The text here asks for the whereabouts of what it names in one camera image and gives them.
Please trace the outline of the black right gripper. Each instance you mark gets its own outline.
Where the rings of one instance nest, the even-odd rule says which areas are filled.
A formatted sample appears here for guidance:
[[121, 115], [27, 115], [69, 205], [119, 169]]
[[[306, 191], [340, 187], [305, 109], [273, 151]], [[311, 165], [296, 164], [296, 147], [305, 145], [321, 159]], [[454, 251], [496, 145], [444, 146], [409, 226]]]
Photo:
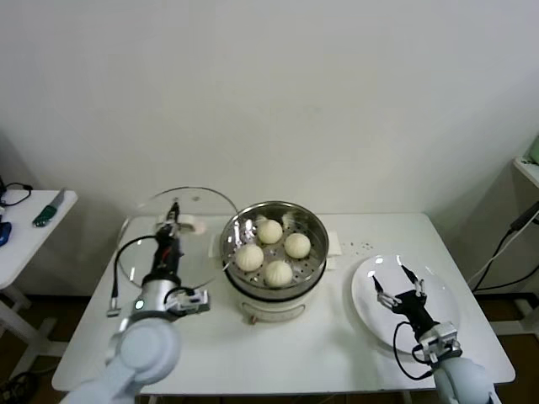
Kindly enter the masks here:
[[431, 328], [439, 324], [425, 309], [426, 294], [424, 291], [424, 280], [408, 269], [404, 264], [401, 269], [414, 285], [415, 290], [409, 290], [399, 295], [390, 295], [383, 288], [375, 276], [372, 277], [376, 290], [377, 301], [386, 308], [393, 308], [393, 312], [406, 316], [414, 333], [426, 333]]

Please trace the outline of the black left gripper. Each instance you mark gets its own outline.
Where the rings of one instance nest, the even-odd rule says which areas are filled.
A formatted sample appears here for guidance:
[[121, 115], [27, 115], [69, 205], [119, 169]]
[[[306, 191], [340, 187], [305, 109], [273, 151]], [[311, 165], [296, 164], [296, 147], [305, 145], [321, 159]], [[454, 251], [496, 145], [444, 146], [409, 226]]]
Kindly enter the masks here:
[[150, 275], [178, 278], [179, 261], [184, 254], [180, 239], [173, 237], [173, 230], [178, 228], [179, 215], [179, 202], [174, 200], [169, 215], [160, 215], [157, 218], [157, 250], [153, 255]]

